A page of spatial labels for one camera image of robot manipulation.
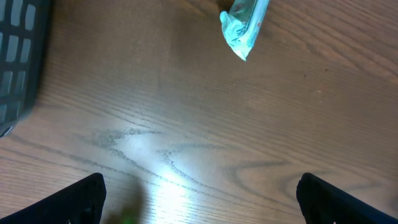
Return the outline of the teal wet wipes pack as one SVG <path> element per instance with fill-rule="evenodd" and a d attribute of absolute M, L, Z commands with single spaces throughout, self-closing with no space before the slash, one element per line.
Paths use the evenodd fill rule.
<path fill-rule="evenodd" d="M 270 0 L 235 0 L 221 11 L 221 30 L 232 51 L 243 61 L 254 47 Z"/>

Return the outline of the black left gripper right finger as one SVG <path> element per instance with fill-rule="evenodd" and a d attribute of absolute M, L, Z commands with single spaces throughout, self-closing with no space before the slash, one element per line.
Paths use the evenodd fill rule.
<path fill-rule="evenodd" d="M 306 223 L 397 224 L 396 218 L 308 172 L 298 182 L 296 198 Z"/>

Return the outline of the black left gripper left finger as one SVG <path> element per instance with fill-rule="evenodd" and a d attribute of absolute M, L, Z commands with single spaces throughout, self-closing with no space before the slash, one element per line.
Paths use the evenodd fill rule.
<path fill-rule="evenodd" d="M 1 219 L 1 224 L 99 224 L 106 198 L 103 175 L 94 173 Z"/>

